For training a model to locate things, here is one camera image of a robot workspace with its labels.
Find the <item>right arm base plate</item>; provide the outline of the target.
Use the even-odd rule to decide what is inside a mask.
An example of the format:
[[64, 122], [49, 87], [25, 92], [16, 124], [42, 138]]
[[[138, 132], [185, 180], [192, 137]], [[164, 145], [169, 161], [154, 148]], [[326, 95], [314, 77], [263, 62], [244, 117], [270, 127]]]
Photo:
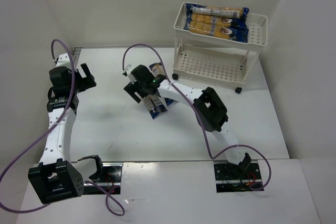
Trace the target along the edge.
[[257, 162], [252, 162], [244, 174], [234, 171], [227, 162], [215, 162], [214, 174], [217, 193], [247, 192], [263, 185]]

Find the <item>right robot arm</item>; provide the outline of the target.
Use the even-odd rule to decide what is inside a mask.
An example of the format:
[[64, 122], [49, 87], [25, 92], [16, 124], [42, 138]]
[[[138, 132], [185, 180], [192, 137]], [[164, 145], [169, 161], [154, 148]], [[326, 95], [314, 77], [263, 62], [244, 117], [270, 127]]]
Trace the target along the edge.
[[[251, 164], [251, 157], [248, 153], [243, 153], [238, 149], [238, 139], [231, 131], [228, 122], [227, 108], [213, 88], [191, 88], [176, 81], [173, 82], [163, 74], [155, 76], [144, 65], [137, 67], [128, 65], [123, 70], [123, 75], [130, 80], [124, 90], [137, 103], [141, 98], [154, 95], [161, 100], [172, 99], [189, 106], [194, 111], [202, 129], [209, 157], [215, 160], [224, 153], [235, 172], [246, 173]], [[211, 153], [207, 138], [208, 132], [225, 146], [225, 149], [216, 155]]]

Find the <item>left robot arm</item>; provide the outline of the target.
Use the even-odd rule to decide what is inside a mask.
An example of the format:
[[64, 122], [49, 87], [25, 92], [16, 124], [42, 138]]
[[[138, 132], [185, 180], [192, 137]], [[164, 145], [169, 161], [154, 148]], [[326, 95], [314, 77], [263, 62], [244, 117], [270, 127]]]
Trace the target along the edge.
[[48, 91], [49, 128], [44, 152], [36, 167], [30, 168], [28, 179], [42, 204], [80, 197], [84, 192], [83, 178], [70, 162], [70, 141], [77, 116], [78, 94], [97, 84], [88, 66], [81, 64], [85, 76], [78, 70], [72, 80], [71, 67], [75, 59], [59, 56], [49, 71], [52, 86]]

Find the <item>horizontal pasta bag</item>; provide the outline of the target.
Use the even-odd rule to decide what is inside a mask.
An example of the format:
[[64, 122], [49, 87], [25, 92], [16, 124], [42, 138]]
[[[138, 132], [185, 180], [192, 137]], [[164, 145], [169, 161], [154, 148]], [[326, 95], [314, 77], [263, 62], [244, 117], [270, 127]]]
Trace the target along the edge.
[[186, 3], [188, 13], [215, 16], [222, 18], [233, 18], [245, 20], [250, 9], [248, 7], [230, 8], [230, 7], [211, 7], [199, 4]]

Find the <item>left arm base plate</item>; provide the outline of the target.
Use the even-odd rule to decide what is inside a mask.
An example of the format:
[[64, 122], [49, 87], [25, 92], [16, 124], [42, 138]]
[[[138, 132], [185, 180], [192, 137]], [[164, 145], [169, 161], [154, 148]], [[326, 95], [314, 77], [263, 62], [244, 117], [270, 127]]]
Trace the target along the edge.
[[112, 195], [121, 193], [122, 163], [103, 162], [102, 175], [94, 182], [106, 192], [112, 189]]

